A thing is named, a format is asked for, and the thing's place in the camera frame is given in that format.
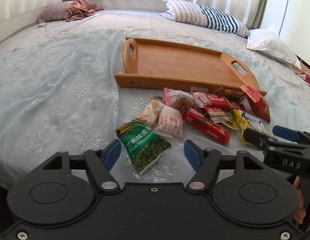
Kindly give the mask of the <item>person's right hand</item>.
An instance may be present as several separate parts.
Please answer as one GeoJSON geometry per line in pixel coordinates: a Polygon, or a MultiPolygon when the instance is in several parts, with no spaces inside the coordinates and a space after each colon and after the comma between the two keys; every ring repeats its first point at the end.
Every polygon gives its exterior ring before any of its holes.
{"type": "Polygon", "coordinates": [[[303,220],[305,218],[306,215],[306,210],[304,207],[304,197],[301,191],[301,179],[299,176],[296,177],[295,182],[294,182],[294,188],[297,190],[298,196],[299,196],[299,203],[298,203],[298,208],[295,211],[294,214],[294,220],[299,223],[302,224],[303,220]]]}

